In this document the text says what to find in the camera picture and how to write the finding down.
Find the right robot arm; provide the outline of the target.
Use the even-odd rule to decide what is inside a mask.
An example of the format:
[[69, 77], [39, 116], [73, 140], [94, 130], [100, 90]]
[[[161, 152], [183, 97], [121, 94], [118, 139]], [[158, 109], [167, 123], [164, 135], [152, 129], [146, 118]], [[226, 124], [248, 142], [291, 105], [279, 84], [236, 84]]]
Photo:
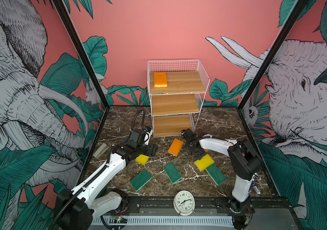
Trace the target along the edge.
[[211, 150], [230, 158], [236, 173], [231, 202], [240, 205], [249, 198], [249, 191], [254, 178], [262, 167], [261, 157], [252, 143], [245, 137], [238, 140], [226, 140], [212, 135], [198, 136], [191, 129], [181, 131], [185, 139], [185, 148], [197, 158], [197, 163], [207, 169], [212, 165], [206, 151]]

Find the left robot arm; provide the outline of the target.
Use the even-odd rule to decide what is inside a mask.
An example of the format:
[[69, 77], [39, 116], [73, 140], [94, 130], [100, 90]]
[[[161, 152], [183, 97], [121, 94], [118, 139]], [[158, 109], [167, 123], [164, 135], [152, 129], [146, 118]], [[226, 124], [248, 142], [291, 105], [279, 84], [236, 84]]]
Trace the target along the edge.
[[110, 148], [107, 160], [97, 170], [73, 189], [58, 194], [49, 229], [86, 230], [96, 218], [101, 218], [109, 230], [123, 229], [123, 225], [108, 225], [103, 215], [113, 210], [124, 212], [129, 207], [127, 194], [119, 189], [104, 196], [99, 194], [131, 161], [140, 155], [156, 153], [157, 145], [150, 143], [152, 135], [153, 130], [143, 121], [140, 129], [132, 125], [129, 137]]

